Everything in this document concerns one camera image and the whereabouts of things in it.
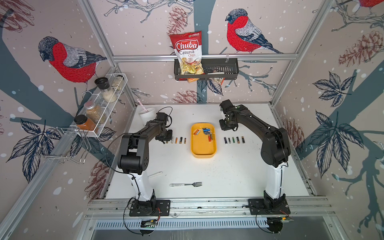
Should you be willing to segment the yellow plastic storage box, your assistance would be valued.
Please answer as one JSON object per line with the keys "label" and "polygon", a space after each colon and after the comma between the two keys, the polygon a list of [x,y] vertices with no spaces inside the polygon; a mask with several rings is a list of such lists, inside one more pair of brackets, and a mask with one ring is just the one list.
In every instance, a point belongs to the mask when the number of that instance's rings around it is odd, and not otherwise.
{"label": "yellow plastic storage box", "polygon": [[[213,141],[210,141],[210,134],[205,135],[203,128],[211,130]],[[198,135],[194,135],[196,130],[200,130]],[[210,123],[196,123],[191,127],[191,152],[195,158],[212,158],[217,152],[216,130]]]}

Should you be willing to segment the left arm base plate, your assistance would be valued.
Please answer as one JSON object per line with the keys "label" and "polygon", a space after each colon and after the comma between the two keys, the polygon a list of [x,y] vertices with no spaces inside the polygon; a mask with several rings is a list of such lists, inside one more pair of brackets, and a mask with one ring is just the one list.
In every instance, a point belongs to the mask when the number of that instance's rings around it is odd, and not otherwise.
{"label": "left arm base plate", "polygon": [[170,214],[170,200],[150,200],[150,201],[137,201],[133,200],[129,203],[129,216],[130,217],[151,217],[151,216],[169,216]]}

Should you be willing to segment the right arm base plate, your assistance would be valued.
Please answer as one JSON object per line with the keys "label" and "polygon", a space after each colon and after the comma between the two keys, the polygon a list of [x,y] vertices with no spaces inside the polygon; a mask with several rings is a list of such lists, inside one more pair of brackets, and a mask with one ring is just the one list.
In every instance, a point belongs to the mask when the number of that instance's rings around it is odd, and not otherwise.
{"label": "right arm base plate", "polygon": [[291,210],[289,208],[286,199],[248,199],[248,206],[250,208],[251,215],[290,215]]}

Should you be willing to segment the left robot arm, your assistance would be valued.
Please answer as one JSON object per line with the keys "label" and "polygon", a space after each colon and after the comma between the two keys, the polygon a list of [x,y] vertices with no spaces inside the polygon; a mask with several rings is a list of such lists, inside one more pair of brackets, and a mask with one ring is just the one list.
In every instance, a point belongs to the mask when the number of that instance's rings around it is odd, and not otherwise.
{"label": "left robot arm", "polygon": [[130,176],[136,192],[134,206],[138,209],[154,211],[156,208],[155,190],[150,185],[146,173],[150,160],[149,143],[151,140],[157,140],[165,144],[172,140],[173,131],[169,129],[172,122],[170,115],[160,112],[140,131],[122,135],[118,168]]}

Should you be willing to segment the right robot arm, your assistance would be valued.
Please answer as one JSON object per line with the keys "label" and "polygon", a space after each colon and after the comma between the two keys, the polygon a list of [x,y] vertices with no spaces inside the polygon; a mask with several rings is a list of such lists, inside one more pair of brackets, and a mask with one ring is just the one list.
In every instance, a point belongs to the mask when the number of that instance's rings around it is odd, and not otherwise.
{"label": "right robot arm", "polygon": [[269,166],[267,186],[264,191],[264,208],[273,210],[285,200],[283,190],[284,170],[291,155],[288,132],[262,121],[244,105],[234,106],[230,100],[220,103],[224,118],[219,120],[223,131],[236,131],[239,124],[244,125],[262,140],[261,157]]}

